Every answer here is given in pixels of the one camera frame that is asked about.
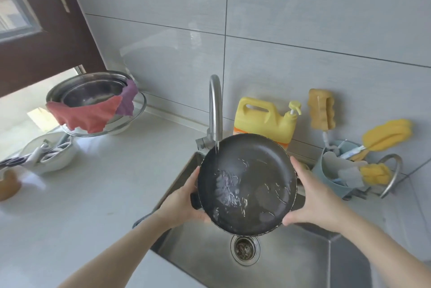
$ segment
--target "stainless steel faucet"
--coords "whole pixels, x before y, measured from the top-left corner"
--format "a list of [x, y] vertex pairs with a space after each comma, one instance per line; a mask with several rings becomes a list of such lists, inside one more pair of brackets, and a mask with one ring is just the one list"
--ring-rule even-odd
[[220, 79], [213, 74], [209, 79], [209, 128], [207, 136], [196, 139], [197, 149], [212, 149], [223, 135], [223, 101]]

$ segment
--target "kitchen counter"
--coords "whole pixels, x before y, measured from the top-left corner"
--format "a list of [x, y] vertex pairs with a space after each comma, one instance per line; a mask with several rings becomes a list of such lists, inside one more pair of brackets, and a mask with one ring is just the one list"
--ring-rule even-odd
[[[151, 212], [196, 151], [203, 133], [144, 112], [116, 136], [78, 139], [67, 168], [0, 203], [0, 282], [56, 287]], [[203, 287], [149, 251], [128, 287]]]

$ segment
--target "sink drain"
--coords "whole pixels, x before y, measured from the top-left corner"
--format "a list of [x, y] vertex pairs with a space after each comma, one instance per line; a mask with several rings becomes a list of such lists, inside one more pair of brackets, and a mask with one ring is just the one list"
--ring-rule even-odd
[[234, 236], [231, 240], [231, 252], [235, 261], [250, 266], [259, 259], [260, 244], [256, 237]]

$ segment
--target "tile wall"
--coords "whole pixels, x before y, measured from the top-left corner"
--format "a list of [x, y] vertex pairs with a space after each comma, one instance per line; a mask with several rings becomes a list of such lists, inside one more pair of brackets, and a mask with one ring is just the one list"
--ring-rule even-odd
[[223, 80], [225, 129], [242, 96], [270, 100], [280, 112], [299, 100], [304, 115], [290, 147], [314, 159], [323, 143], [310, 128], [310, 88], [334, 92], [336, 138], [360, 142], [387, 120], [411, 119], [414, 137], [387, 151], [403, 157], [409, 177], [386, 204], [424, 260], [431, 259], [426, 1], [79, 0], [107, 67], [127, 68], [161, 109], [208, 123], [213, 73]]

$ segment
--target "yellow dish soap bottle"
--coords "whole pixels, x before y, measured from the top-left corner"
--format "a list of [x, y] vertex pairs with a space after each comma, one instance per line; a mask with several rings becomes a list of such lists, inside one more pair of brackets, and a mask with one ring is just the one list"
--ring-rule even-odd
[[[267, 111], [252, 109], [248, 105]], [[272, 139], [284, 149], [287, 149], [294, 135], [298, 115], [301, 115], [301, 103], [291, 101], [289, 108], [291, 108], [291, 111], [281, 116], [273, 103], [243, 97], [238, 104], [235, 115], [234, 135], [238, 133], [256, 133]]]

